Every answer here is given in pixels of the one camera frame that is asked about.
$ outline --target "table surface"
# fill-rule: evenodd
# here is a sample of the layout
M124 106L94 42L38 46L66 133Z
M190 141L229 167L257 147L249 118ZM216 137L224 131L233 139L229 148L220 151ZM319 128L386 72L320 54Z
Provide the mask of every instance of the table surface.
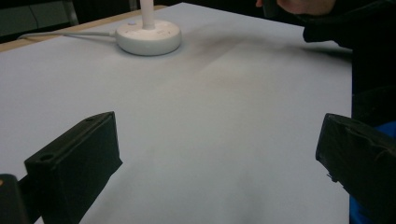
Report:
M350 115L350 52L206 7L155 16L179 25L176 51L62 36L0 53L0 172L22 178L40 148L115 111L124 164L81 223L348 223L315 151L324 115Z

